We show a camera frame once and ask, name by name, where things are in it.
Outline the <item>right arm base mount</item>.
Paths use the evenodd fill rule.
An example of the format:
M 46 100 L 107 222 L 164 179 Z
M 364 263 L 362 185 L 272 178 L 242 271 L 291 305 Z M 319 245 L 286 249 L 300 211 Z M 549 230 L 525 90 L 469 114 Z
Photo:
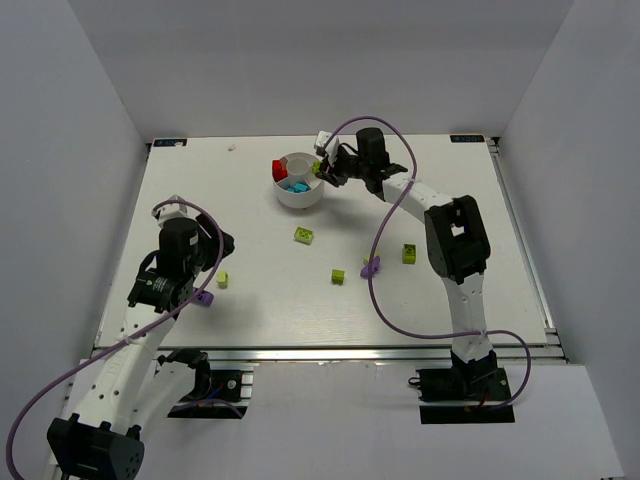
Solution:
M 503 368 L 488 377 L 466 385 L 453 368 L 416 371 L 408 384 L 419 392 L 422 425 L 513 424 L 511 405 L 497 408 L 511 398 Z

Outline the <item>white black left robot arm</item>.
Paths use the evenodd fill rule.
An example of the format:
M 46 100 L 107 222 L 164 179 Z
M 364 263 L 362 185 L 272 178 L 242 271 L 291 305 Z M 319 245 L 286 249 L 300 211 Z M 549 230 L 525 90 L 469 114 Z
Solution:
M 63 478 L 135 478 L 154 423 L 181 399 L 206 395 L 210 368 L 197 349 L 160 357 L 157 375 L 146 375 L 180 313 L 204 294 L 198 275 L 213 273 L 233 250 L 233 238 L 205 214 L 162 221 L 159 247 L 141 262 L 127 297 L 118 343 L 96 357 L 101 369 L 70 415 L 48 428 Z

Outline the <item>small lime lego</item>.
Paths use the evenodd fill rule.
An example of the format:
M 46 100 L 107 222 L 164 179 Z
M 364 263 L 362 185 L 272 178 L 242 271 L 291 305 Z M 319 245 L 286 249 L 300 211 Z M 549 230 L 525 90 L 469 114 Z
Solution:
M 226 271 L 219 271 L 216 276 L 216 283 L 219 288 L 226 289 L 229 285 L 229 274 Z

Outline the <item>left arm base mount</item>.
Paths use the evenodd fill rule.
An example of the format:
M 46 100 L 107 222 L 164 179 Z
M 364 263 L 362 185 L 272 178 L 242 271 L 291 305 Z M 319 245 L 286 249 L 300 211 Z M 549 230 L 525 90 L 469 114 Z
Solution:
M 239 368 L 212 368 L 209 389 L 183 397 L 169 412 L 169 418 L 240 420 L 252 395 L 253 371 Z

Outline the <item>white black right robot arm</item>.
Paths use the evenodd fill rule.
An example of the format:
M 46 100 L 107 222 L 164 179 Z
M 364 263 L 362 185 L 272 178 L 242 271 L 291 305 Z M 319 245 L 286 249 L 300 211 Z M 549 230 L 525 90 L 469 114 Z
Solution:
M 355 149 L 345 147 L 335 133 L 319 132 L 314 148 L 322 161 L 316 177 L 335 187 L 349 179 L 363 181 L 369 193 L 391 205 L 380 230 L 399 208 L 424 225 L 427 260 L 442 279 L 449 304 L 452 381 L 470 393 L 497 371 L 483 301 L 491 249 L 478 204 L 469 195 L 451 197 L 419 181 L 412 150 L 410 168 L 393 163 L 381 129 L 359 130 L 356 142 Z

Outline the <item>red lego brick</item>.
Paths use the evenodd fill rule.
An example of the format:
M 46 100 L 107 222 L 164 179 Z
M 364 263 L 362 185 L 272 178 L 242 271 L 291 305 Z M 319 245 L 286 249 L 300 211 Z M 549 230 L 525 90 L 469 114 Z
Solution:
M 275 171 L 275 170 L 285 170 L 286 171 L 286 168 L 283 166 L 283 164 L 282 164 L 282 162 L 280 160 L 273 160 L 272 161 L 272 172 Z

